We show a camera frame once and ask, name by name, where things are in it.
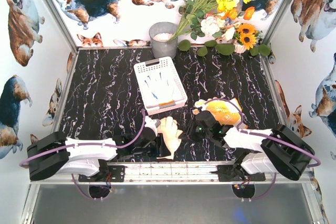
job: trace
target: black bracket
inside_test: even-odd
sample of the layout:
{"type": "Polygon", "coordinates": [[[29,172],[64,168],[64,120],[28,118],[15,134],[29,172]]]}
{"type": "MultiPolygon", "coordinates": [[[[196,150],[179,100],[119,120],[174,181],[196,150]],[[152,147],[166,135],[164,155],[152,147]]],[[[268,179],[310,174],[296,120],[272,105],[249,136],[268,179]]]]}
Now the black bracket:
{"type": "Polygon", "coordinates": [[[266,180],[264,173],[246,174],[238,169],[236,165],[217,165],[217,171],[211,173],[218,174],[219,182],[244,181],[247,179],[246,176],[249,176],[252,182],[266,180]]]}

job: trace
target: basket handle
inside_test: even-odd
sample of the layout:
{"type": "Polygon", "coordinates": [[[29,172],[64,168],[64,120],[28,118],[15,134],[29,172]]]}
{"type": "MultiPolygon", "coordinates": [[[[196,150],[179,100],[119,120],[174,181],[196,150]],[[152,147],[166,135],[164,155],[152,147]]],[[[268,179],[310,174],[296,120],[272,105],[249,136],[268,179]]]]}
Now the basket handle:
{"type": "Polygon", "coordinates": [[[160,63],[160,59],[148,60],[145,62],[146,67],[150,67],[152,65],[160,63]]]}

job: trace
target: orange flower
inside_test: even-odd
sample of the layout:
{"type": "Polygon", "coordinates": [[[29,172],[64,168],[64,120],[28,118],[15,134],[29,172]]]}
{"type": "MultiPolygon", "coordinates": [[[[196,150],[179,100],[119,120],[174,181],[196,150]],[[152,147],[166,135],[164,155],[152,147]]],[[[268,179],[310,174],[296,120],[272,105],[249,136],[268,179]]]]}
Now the orange flower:
{"type": "Polygon", "coordinates": [[[254,11],[255,11],[255,8],[253,6],[247,8],[244,14],[244,19],[250,20],[252,18],[254,11]]]}
{"type": "Polygon", "coordinates": [[[228,17],[230,19],[234,20],[237,16],[238,16],[238,13],[237,13],[237,9],[236,8],[233,8],[232,10],[230,10],[230,12],[228,14],[228,17]]]}

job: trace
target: black marble surface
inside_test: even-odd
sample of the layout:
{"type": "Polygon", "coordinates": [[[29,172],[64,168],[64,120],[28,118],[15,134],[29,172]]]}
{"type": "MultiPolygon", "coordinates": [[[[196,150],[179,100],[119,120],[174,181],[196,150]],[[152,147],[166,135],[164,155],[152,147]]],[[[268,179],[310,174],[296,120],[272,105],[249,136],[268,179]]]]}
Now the black marble surface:
{"type": "MultiPolygon", "coordinates": [[[[151,48],[81,50],[73,74],[60,130],[68,137],[100,140],[121,133],[135,133],[141,126],[141,93],[133,66],[153,59],[151,48]]],[[[258,58],[246,54],[220,56],[215,50],[206,58],[196,48],[179,52],[173,60],[188,96],[187,105],[152,118],[172,116],[184,130],[199,99],[237,98],[250,129],[268,129],[279,119],[258,58]]],[[[175,161],[226,161],[241,150],[183,141],[175,161]]],[[[155,161],[147,157],[135,162],[155,161]]]]}

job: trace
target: white object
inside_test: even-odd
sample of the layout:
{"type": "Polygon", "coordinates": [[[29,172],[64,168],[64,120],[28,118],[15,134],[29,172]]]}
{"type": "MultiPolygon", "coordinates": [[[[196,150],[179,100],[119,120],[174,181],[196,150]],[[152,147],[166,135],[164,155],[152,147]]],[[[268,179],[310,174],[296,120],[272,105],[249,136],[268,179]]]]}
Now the white object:
{"type": "Polygon", "coordinates": [[[134,70],[148,115],[185,105],[187,95],[171,57],[137,63],[134,70]]]}
{"type": "Polygon", "coordinates": [[[99,172],[98,159],[84,159],[73,162],[67,162],[57,174],[83,174],[91,177],[99,172]]]}
{"type": "Polygon", "coordinates": [[[248,154],[241,166],[248,174],[278,172],[265,153],[248,154]]]}
{"type": "MultiPolygon", "coordinates": [[[[267,129],[267,130],[244,130],[244,131],[261,133],[261,134],[265,134],[265,135],[272,134],[271,129],[267,129]]],[[[244,148],[244,149],[250,149],[250,150],[254,150],[254,151],[258,151],[258,152],[264,152],[263,149],[260,146],[264,139],[265,138],[261,137],[261,136],[253,136],[253,135],[241,133],[235,127],[230,129],[224,137],[225,143],[227,143],[227,145],[230,148],[244,148]]]]}
{"type": "Polygon", "coordinates": [[[68,162],[83,159],[111,160],[117,155],[117,148],[103,147],[103,144],[115,145],[115,141],[113,141],[111,138],[105,140],[76,140],[67,137],[66,144],[75,144],[75,147],[67,148],[67,152],[70,152],[68,162]],[[79,147],[79,143],[99,143],[101,145],[87,145],[79,147]]]}
{"type": "Polygon", "coordinates": [[[155,35],[153,39],[156,40],[156,41],[159,41],[159,42],[167,42],[172,37],[173,37],[172,34],[162,33],[162,34],[155,35]]]}

